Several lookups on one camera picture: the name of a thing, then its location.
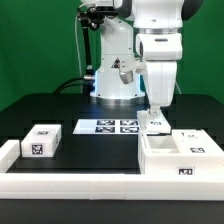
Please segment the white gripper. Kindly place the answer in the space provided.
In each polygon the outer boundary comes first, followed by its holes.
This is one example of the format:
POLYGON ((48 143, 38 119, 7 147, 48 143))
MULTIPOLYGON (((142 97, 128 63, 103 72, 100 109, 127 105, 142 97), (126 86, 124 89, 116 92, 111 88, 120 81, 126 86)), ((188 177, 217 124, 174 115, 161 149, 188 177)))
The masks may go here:
POLYGON ((149 61, 146 63, 145 87, 149 100, 150 114, 158 117, 159 107, 168 107, 173 99, 177 62, 149 61))

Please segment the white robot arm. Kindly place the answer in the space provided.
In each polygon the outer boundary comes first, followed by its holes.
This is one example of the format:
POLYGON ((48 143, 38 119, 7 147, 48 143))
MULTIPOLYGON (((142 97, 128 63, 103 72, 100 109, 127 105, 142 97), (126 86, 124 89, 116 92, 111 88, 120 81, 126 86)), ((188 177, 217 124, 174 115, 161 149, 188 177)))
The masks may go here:
POLYGON ((81 0, 84 31, 98 30, 101 64, 91 96, 105 101, 146 96, 149 116, 171 104, 182 58, 183 23, 204 0, 81 0))

